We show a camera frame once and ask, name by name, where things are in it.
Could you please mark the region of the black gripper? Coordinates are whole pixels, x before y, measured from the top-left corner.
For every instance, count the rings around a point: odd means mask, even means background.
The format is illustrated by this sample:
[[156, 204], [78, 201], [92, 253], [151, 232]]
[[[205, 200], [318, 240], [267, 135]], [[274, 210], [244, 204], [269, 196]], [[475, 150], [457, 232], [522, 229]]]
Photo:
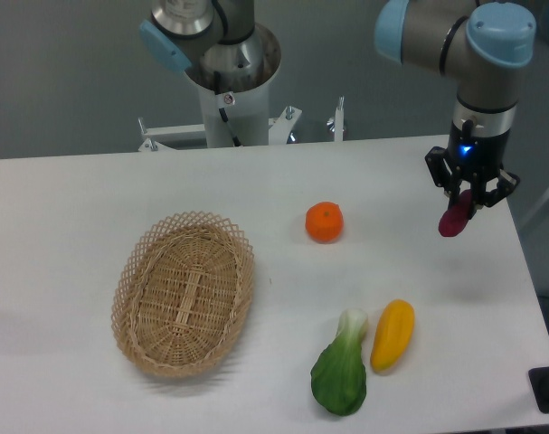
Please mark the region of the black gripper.
[[[503, 169], [503, 156], [510, 131], [492, 137], [462, 136], [451, 125], [447, 149], [434, 146], [425, 156], [434, 184], [450, 199], [458, 199], [463, 180], [471, 180], [469, 216], [491, 208], [506, 199], [520, 184], [520, 178]], [[497, 178], [496, 187], [488, 191], [487, 180]]]

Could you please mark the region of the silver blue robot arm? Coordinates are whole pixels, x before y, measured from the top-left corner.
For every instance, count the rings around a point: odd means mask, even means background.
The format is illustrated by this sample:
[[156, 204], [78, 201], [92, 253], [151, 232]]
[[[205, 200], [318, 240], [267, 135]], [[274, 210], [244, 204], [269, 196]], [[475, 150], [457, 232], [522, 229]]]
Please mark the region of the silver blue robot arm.
[[[156, 1], [139, 35], [160, 64], [197, 88], [208, 146], [287, 141], [298, 113], [270, 120], [281, 51], [256, 22], [253, 2]], [[458, 83], [449, 143], [425, 157], [450, 211], [472, 217], [518, 186], [503, 154], [534, 40], [533, 15], [513, 3], [390, 1], [379, 13], [374, 46], [383, 57]]]

